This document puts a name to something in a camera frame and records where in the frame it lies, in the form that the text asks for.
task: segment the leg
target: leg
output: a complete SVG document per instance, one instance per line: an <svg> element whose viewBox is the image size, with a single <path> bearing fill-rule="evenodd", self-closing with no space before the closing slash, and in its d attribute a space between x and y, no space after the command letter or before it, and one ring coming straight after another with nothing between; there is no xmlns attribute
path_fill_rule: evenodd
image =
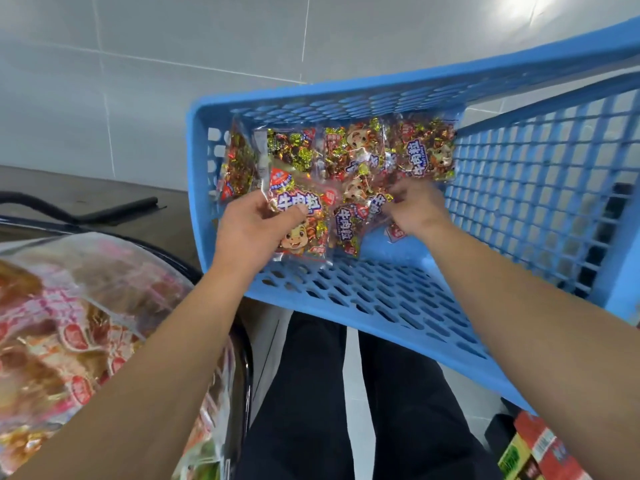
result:
<svg viewBox="0 0 640 480"><path fill-rule="evenodd" d="M374 479L499 480L436 361L359 332L376 432Z"/></svg>
<svg viewBox="0 0 640 480"><path fill-rule="evenodd" d="M280 366L244 443L238 480L353 478L345 345L344 326L293 313Z"/></svg>

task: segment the hand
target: hand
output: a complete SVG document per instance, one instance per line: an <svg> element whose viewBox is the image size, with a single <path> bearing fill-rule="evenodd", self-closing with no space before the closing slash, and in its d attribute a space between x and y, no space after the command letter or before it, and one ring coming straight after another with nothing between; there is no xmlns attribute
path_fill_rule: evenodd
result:
<svg viewBox="0 0 640 480"><path fill-rule="evenodd" d="M404 178L391 187L396 200L383 207L407 234L418 235L433 225L451 223L449 211L444 206L444 195L425 178Z"/></svg>
<svg viewBox="0 0 640 480"><path fill-rule="evenodd" d="M307 206L294 205L268 217L267 201L256 190L231 202L220 219L212 268L238 272L248 283L271 258L280 240L307 218Z"/></svg>

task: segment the right hand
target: right hand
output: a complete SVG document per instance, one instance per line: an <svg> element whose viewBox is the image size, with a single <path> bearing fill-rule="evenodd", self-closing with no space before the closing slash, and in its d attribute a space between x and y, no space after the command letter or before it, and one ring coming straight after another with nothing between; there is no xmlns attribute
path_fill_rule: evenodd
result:
<svg viewBox="0 0 640 480"><path fill-rule="evenodd" d="M407 234L417 235L434 225L451 223L444 195L425 178L404 178L391 187L390 193L396 200L386 203L382 210Z"/></svg>

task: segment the blue plastic basket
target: blue plastic basket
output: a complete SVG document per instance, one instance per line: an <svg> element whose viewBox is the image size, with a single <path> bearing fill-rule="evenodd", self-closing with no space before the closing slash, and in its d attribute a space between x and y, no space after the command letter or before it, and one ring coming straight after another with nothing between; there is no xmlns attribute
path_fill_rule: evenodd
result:
<svg viewBox="0 0 640 480"><path fill-rule="evenodd" d="M214 252L214 189L222 135L234 114L284 125L457 111L478 100L632 66L638 54L635 18L469 63L203 98L188 115L189 199L202 267L209 267ZM640 296L633 274L640 263L638 88L640 73L628 73L462 128L458 176L446 193L462 229L627 320ZM337 258L320 271L271 263L247 296L392 340L529 408L477 338L428 250L413 238L390 244L380 230L365 238L361 259Z"/></svg>

